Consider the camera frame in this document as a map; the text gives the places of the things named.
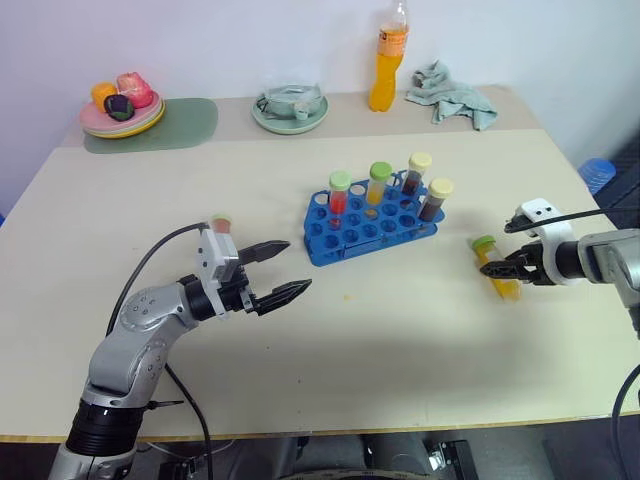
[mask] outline gray cloth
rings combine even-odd
[[[498,112],[487,97],[464,83],[451,80],[449,69],[442,62],[417,70],[406,99],[420,105],[434,105],[435,124],[451,115],[464,115],[473,120],[473,128],[484,130],[496,121]]]

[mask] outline robotic arm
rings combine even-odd
[[[516,278],[534,285],[572,285],[581,278],[591,283],[612,283],[640,336],[640,230],[596,233],[576,241],[567,221],[533,226],[560,215],[542,198],[523,203],[505,232],[525,230],[539,240],[524,245],[504,261],[487,263],[480,271],[491,278]]]
[[[238,251],[228,227],[222,222],[217,231],[200,232],[199,277],[141,290],[123,305],[113,331],[93,354],[71,432],[60,445],[49,480],[125,478],[143,414],[181,403],[151,400],[175,341],[201,321],[230,311],[264,315],[311,284],[290,282],[257,298],[243,265],[267,260],[289,243],[271,241]]]

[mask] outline test tube rack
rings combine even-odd
[[[419,199],[427,194],[427,189],[421,183],[414,195],[403,194],[405,172],[391,174],[391,184],[387,182],[383,200],[376,206],[366,201],[368,180],[352,183],[347,209],[340,215],[329,210],[328,190],[314,193],[304,220],[304,243],[311,263],[323,267],[435,235],[436,223],[444,220],[444,212],[439,210],[432,222],[418,218]]]

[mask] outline table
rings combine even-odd
[[[233,217],[239,248],[291,241],[247,268],[256,293],[295,279],[313,284],[265,317],[211,319],[172,350],[216,438],[607,415],[639,353],[615,288],[524,286],[522,300],[508,304],[474,264],[476,236],[495,235],[504,253],[529,241],[501,232],[523,201],[544,197],[567,213],[595,208],[521,101],[508,89],[485,91],[502,116],[482,133],[465,119],[433,126],[430,109],[401,100],[389,117],[369,113],[357,94],[330,97],[326,122],[296,138],[259,130],[242,99],[219,101],[219,131],[187,150],[92,155],[72,130],[0,228],[0,439],[65,438],[135,264],[165,233],[219,211]],[[379,160],[405,168],[413,151],[432,154],[428,177],[456,183],[439,233],[311,265],[302,221],[328,174],[366,178]],[[590,217],[574,228],[579,237],[613,227]],[[191,273],[196,248],[195,234],[172,241],[134,289]],[[180,394],[163,376],[155,398]],[[629,399],[625,411],[633,408]],[[200,426],[188,406],[176,406],[149,412],[140,435],[194,439]]]

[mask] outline yellow plate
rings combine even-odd
[[[153,127],[156,123],[158,123],[158,121],[163,117],[164,115],[164,111],[165,111],[165,104],[164,102],[162,102],[162,108],[160,109],[160,111],[158,112],[158,115],[155,116],[149,123],[145,123],[144,125],[141,125],[138,128],[135,128],[133,130],[130,130],[128,132],[123,132],[123,133],[114,133],[111,135],[108,134],[98,134],[98,133],[94,133],[94,132],[85,132],[88,133],[89,135],[92,135],[94,137],[98,137],[98,138],[109,138],[109,139],[115,139],[115,138],[126,138],[126,137],[132,137],[133,135],[137,135],[138,133],[142,133],[145,130],[149,130],[151,127]]]

